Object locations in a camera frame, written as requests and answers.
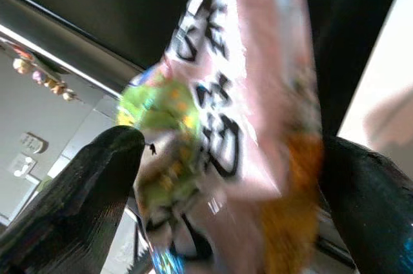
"pink packaging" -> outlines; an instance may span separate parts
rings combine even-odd
[[[134,185],[157,273],[299,273],[323,156],[305,0],[189,0],[119,124],[140,129]]]

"plastic wrapper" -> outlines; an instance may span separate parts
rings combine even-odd
[[[305,0],[189,0],[158,64],[123,93],[157,273],[299,273],[323,146]]]

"snack bag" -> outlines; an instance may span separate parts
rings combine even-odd
[[[162,60],[123,93],[157,273],[300,273],[323,145],[305,0],[189,0]]]

